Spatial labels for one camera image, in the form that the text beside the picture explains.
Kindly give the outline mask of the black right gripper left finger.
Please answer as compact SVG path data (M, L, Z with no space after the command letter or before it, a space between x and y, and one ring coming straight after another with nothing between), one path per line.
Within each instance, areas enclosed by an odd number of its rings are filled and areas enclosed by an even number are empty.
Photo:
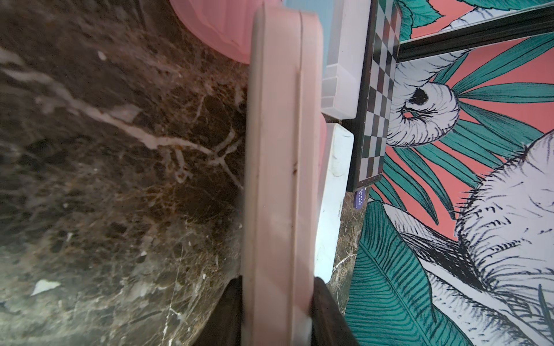
M193 345L241 345L242 276L226 286Z

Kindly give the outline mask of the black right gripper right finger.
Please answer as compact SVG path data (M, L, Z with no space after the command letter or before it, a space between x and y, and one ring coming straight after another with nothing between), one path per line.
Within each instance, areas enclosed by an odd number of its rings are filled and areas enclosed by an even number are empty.
M318 346L359 345L346 324L338 305L321 278L314 279L312 306L312 341Z

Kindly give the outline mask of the pale mint case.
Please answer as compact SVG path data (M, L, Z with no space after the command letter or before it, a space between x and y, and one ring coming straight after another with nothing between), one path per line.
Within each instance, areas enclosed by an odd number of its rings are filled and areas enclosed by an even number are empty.
M314 274L328 283L334 268L354 136L338 123L328 123L325 129L325 146L320 173L319 197L321 203L315 242Z

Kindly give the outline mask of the translucent white pencil case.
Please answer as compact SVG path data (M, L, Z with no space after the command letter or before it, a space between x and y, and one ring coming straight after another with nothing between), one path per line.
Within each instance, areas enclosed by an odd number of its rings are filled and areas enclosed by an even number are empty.
M370 7L363 0L334 2L321 111L335 119L356 117Z

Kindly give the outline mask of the small purple round sticker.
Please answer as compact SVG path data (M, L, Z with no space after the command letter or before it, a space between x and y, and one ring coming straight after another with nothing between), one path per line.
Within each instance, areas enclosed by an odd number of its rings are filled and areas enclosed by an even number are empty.
M356 210L362 210L366 200L366 188L362 187L354 193L353 206Z

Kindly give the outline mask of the black white chessboard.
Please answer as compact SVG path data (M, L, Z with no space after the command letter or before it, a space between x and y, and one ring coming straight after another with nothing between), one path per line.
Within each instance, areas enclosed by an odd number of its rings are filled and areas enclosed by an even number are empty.
M349 192L370 186L382 175L401 20L396 1L371 2L357 113L343 122L354 135Z

